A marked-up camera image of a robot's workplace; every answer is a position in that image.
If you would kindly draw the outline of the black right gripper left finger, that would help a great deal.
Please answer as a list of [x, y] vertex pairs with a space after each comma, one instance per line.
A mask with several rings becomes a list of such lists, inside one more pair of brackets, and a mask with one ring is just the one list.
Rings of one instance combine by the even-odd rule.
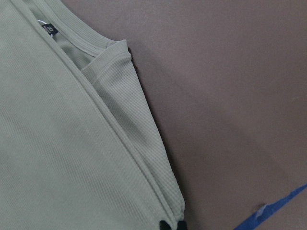
[[159, 228], [160, 228], [159, 230], [171, 230], [171, 227], [165, 220], [161, 220], [159, 222]]

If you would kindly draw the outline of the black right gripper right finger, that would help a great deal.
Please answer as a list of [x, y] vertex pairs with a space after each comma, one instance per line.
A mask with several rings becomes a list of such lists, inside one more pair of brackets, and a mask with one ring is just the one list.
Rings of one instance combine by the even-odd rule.
[[188, 230], [186, 221], [180, 220], [180, 221], [177, 223], [177, 230]]

